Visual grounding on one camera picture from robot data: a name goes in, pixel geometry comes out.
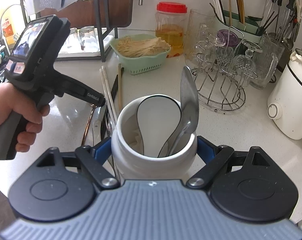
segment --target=purple lid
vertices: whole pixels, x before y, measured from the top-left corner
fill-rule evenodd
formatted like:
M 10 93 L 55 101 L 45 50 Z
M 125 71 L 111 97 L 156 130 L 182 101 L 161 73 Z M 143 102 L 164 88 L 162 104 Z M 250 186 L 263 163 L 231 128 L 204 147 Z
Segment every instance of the purple lid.
M 226 45 L 228 44 L 228 36 L 229 36 L 229 30 L 219 30 L 219 33 L 221 33 L 224 38 L 226 39 Z M 236 36 L 235 33 L 230 31 L 230 41 L 229 41 L 229 47 L 233 47 L 238 45 L 238 36 Z

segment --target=ceramic spoon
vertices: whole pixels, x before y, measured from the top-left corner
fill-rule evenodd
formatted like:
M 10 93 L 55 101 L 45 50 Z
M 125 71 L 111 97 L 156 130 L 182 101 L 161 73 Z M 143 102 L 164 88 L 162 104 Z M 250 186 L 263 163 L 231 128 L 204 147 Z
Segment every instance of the ceramic spoon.
M 181 75 L 180 85 L 180 101 L 181 101 L 181 120 L 173 132 L 173 134 L 167 140 L 168 151 L 163 145 L 158 158 L 171 156 L 176 148 L 182 135 L 185 133 L 192 134 L 195 132 L 199 121 L 199 99 L 198 91 L 190 69 L 184 66 Z
M 137 111 L 143 154 L 158 157 L 161 147 L 177 128 L 181 109 L 172 98 L 155 95 L 144 99 Z

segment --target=scissors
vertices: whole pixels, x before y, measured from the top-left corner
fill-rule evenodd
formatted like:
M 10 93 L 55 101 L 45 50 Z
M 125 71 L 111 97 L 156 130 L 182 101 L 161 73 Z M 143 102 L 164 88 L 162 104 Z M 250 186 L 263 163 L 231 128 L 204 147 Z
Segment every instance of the scissors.
M 297 34 L 299 33 L 300 24 L 302 22 L 302 0 L 295 0 L 296 1 L 296 10 L 297 10 L 297 23 L 293 30 L 293 40 L 296 41 Z

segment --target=finger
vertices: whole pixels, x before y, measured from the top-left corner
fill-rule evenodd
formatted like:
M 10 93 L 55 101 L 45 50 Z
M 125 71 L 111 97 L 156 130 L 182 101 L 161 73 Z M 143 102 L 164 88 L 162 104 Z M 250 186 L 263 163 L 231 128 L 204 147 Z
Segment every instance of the finger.
M 30 149 L 29 145 L 25 145 L 25 144 L 21 144 L 21 143 L 16 144 L 16 151 L 17 152 L 26 153 L 29 149 Z
M 42 115 L 37 110 L 35 102 L 14 87 L 8 86 L 8 89 L 11 90 L 8 92 L 8 105 L 12 110 L 21 114 L 29 122 L 41 123 Z
M 42 131 L 42 123 L 37 124 L 37 123 L 29 122 L 26 125 L 26 131 L 30 133 L 40 133 Z
M 36 134 L 31 132 L 21 132 L 17 136 L 18 143 L 33 145 L 36 140 Z
M 46 105 L 44 107 L 41 108 L 40 113 L 42 114 L 42 116 L 47 116 L 50 112 L 50 106 Z

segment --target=black strap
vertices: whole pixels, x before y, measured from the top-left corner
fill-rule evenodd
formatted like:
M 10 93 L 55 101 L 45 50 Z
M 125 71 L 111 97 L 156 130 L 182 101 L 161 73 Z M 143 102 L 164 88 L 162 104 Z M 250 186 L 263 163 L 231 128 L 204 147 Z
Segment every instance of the black strap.
M 295 77 L 295 79 L 297 80 L 297 82 L 299 82 L 299 84 L 302 86 L 302 82 L 298 79 L 298 77 L 294 74 L 294 72 L 292 71 L 292 69 L 290 68 L 289 63 L 287 64 L 288 69 L 290 70 L 290 72 L 292 73 L 292 75 Z

